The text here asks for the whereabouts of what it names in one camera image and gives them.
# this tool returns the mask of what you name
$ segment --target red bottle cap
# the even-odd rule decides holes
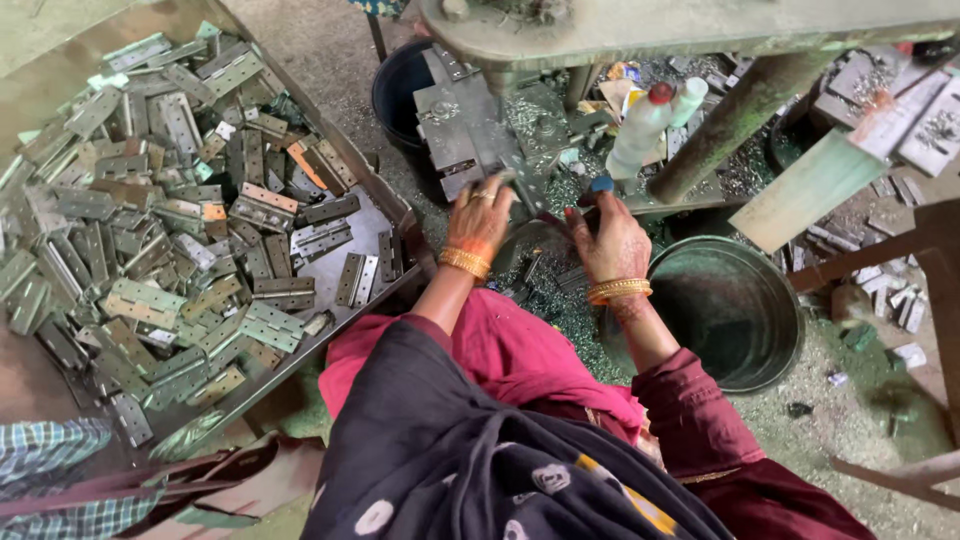
[[[648,96],[650,103],[663,105],[673,99],[673,86],[668,83],[656,83],[650,88]]]

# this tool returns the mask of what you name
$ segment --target hand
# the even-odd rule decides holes
[[[493,262],[507,234],[513,201],[513,190],[501,187],[499,176],[487,178],[477,189],[464,186],[446,228],[446,247],[472,253],[487,264]]]
[[[596,238],[577,209],[564,209],[566,223],[573,232],[580,260],[590,282],[645,279],[650,263],[650,238],[627,210],[623,201],[609,191],[596,196],[600,208],[600,232]]]

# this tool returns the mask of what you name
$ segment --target gold bangle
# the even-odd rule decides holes
[[[594,285],[587,291],[587,300],[596,306],[602,306],[607,303],[609,298],[617,296],[627,296],[630,294],[642,293],[644,296],[650,296],[654,290],[650,288],[650,282],[640,279],[630,280],[611,280]]]
[[[447,264],[473,274],[484,282],[490,274],[490,264],[478,255],[457,248],[444,248],[440,253],[440,264]]]

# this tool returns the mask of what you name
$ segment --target green bucket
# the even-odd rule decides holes
[[[677,341],[729,394],[762,391],[800,356],[804,317],[790,282],[763,254],[720,236],[677,242],[650,263],[650,302]],[[600,338],[615,363],[636,368],[606,309]]]

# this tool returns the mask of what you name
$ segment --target plastic bottle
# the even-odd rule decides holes
[[[673,88],[656,83],[647,95],[637,99],[627,111],[613,150],[607,156],[607,171],[614,180],[636,178],[643,161],[657,146],[660,134],[670,122],[670,98]]]
[[[704,96],[707,95],[707,81],[700,77],[693,77],[686,80],[683,86],[677,90],[670,106],[673,108],[673,117],[670,118],[671,128],[681,128],[686,125],[687,120],[697,111],[700,104],[704,102]]]

